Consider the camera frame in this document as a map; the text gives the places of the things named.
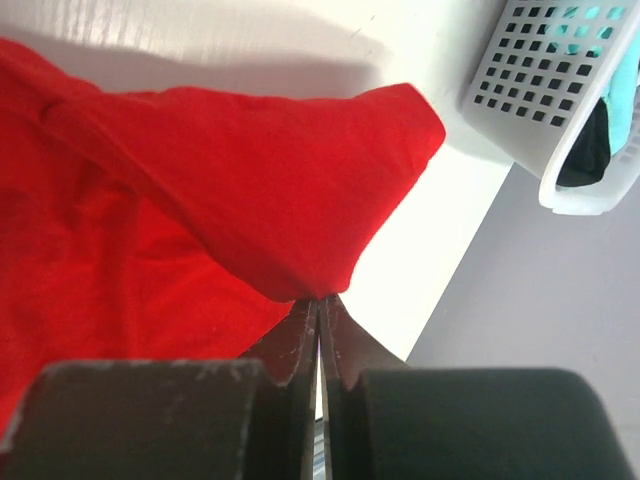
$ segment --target white table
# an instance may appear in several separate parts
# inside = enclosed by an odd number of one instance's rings
[[[367,247],[342,296],[366,330],[406,359],[511,166],[456,109],[503,4],[4,0],[0,34],[111,90],[194,84],[313,97],[416,85],[442,117],[447,142]]]

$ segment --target laundry basket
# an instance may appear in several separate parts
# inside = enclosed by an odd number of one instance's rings
[[[541,179],[541,205],[597,215],[640,174],[640,102],[604,178],[556,186],[560,169],[640,25],[640,0],[509,0],[463,103],[469,124]]]

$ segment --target red cloth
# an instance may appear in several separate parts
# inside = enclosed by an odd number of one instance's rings
[[[409,85],[108,94],[0,40],[0,431],[47,363],[234,357],[343,291],[444,139]]]

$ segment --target gray wall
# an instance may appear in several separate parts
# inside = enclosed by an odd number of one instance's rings
[[[537,189],[513,168],[409,363],[579,372],[640,472],[640,184],[600,217],[554,215]]]

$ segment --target teal fabric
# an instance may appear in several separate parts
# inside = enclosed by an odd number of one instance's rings
[[[622,150],[631,134],[634,98],[640,61],[640,33],[631,42],[616,67],[611,81],[602,92],[609,117],[609,144],[611,155]]]
[[[610,9],[607,18],[619,20],[622,18],[624,8],[618,7]],[[578,11],[578,7],[566,9],[563,18],[573,18]],[[585,19],[593,19],[600,12],[600,7],[590,7],[585,12]],[[568,25],[558,27],[559,35],[566,35]],[[574,36],[576,38],[585,37],[589,31],[589,26],[579,26]],[[600,28],[598,38],[607,39],[613,33],[611,27]],[[569,44],[566,53],[576,55],[580,46]],[[602,48],[595,46],[589,50],[593,57],[598,57],[602,53]],[[611,155],[615,155],[626,145],[631,134],[631,123],[633,120],[634,98],[636,95],[636,84],[638,79],[638,64],[640,63],[640,32],[631,42],[622,60],[616,67],[610,82],[602,92],[602,99],[607,106],[607,116],[609,119],[609,144]]]

